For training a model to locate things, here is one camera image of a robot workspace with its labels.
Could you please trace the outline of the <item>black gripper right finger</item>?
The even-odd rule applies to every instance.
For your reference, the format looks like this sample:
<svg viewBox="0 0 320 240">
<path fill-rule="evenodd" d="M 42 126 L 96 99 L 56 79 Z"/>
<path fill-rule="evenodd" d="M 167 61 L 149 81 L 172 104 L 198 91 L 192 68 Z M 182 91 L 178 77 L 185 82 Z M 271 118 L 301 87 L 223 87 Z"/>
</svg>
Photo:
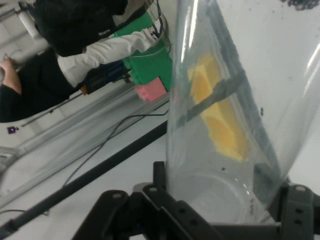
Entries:
<svg viewBox="0 0 320 240">
<path fill-rule="evenodd" d="M 253 169 L 253 192 L 278 224 L 276 240 L 314 239 L 314 193 L 303 185 L 290 185 L 265 163 Z"/>
</svg>

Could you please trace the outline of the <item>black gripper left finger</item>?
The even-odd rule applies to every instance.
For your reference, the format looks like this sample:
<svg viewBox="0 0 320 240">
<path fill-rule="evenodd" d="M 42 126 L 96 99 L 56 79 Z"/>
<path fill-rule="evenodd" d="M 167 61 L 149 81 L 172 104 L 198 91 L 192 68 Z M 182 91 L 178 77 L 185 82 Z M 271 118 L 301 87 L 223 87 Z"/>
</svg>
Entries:
<svg viewBox="0 0 320 240">
<path fill-rule="evenodd" d="M 73 236 L 74 240 L 220 240 L 222 235 L 186 202 L 166 192 L 162 161 L 153 164 L 153 182 L 139 192 L 103 192 Z"/>
</svg>

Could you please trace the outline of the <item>bare bystander hand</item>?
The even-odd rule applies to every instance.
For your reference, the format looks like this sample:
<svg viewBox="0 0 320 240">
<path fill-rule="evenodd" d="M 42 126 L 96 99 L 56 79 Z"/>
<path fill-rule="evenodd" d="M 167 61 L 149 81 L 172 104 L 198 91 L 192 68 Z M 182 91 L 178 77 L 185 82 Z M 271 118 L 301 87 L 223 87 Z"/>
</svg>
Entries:
<svg viewBox="0 0 320 240">
<path fill-rule="evenodd" d="M 15 63 L 12 59 L 6 58 L 1 64 L 4 71 L 4 78 L 2 84 L 11 88 L 19 95 L 22 94 L 22 85 L 18 73 L 15 70 Z"/>
</svg>

